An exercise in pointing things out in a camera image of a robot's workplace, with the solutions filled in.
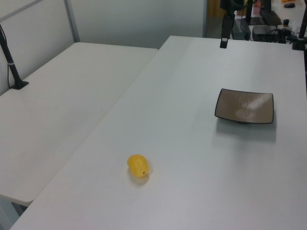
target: white wall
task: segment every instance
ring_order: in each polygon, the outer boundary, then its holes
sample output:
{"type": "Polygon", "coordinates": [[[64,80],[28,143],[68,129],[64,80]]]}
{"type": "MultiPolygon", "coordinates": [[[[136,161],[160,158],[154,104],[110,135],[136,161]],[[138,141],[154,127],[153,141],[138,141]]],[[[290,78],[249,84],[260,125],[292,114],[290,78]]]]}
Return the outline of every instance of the white wall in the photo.
{"type": "MultiPolygon", "coordinates": [[[[64,0],[42,0],[1,25],[21,79],[73,44],[64,0]]],[[[0,49],[0,95],[8,90],[6,63],[0,49]]]]}
{"type": "Polygon", "coordinates": [[[67,0],[81,42],[160,48],[170,35],[202,37],[207,0],[67,0]]]}

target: white table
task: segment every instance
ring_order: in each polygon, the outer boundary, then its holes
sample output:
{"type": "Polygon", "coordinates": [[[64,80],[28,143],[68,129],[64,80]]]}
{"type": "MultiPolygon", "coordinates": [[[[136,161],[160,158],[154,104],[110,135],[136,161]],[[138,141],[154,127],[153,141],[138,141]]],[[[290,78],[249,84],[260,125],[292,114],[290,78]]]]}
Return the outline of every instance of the white table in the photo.
{"type": "Polygon", "coordinates": [[[303,53],[219,44],[170,37],[12,230],[305,229],[303,53]],[[272,92],[274,123],[217,119],[221,88],[272,92]],[[148,180],[130,176],[136,153],[148,180]]]}
{"type": "Polygon", "coordinates": [[[0,197],[28,206],[156,54],[76,43],[0,97],[0,197]]]}

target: computer monitor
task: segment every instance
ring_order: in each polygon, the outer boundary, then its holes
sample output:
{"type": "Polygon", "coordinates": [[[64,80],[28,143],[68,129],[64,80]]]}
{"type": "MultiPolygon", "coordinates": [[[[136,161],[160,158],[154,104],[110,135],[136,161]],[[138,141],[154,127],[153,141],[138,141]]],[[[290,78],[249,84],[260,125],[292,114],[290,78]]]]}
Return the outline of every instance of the computer monitor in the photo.
{"type": "Polygon", "coordinates": [[[272,11],[272,2],[271,0],[261,0],[261,10],[260,14],[263,17],[267,25],[278,26],[282,24],[282,21],[278,15],[272,11]]]}

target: grey floor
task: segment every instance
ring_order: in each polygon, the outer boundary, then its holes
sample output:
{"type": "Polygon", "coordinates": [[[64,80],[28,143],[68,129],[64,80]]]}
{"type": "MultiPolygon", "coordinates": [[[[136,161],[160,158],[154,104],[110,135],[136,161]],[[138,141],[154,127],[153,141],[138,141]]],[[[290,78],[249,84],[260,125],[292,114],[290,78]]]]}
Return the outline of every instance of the grey floor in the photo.
{"type": "Polygon", "coordinates": [[[207,18],[207,38],[221,38],[223,18],[207,18]]]}

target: black cable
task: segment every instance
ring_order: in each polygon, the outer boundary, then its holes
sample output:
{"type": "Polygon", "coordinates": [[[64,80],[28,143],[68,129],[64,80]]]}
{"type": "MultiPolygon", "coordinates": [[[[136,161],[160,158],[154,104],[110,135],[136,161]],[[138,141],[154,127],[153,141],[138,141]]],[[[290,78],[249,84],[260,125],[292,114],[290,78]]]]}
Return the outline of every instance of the black cable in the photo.
{"type": "Polygon", "coordinates": [[[2,29],[2,26],[1,26],[1,24],[0,24],[0,30],[2,31],[2,33],[3,33],[3,36],[4,36],[4,40],[6,41],[6,36],[5,36],[5,32],[4,32],[4,30],[2,29]]]}
{"type": "Polygon", "coordinates": [[[9,82],[9,64],[8,64],[8,86],[9,86],[9,89],[10,89],[11,87],[10,87],[10,82],[9,82]]]}
{"type": "Polygon", "coordinates": [[[243,31],[243,33],[246,33],[245,30],[243,30],[243,27],[242,27],[242,19],[243,19],[243,14],[244,14],[244,6],[246,4],[243,5],[243,9],[242,9],[242,14],[241,14],[241,21],[240,21],[240,27],[241,27],[241,30],[243,31]]]}

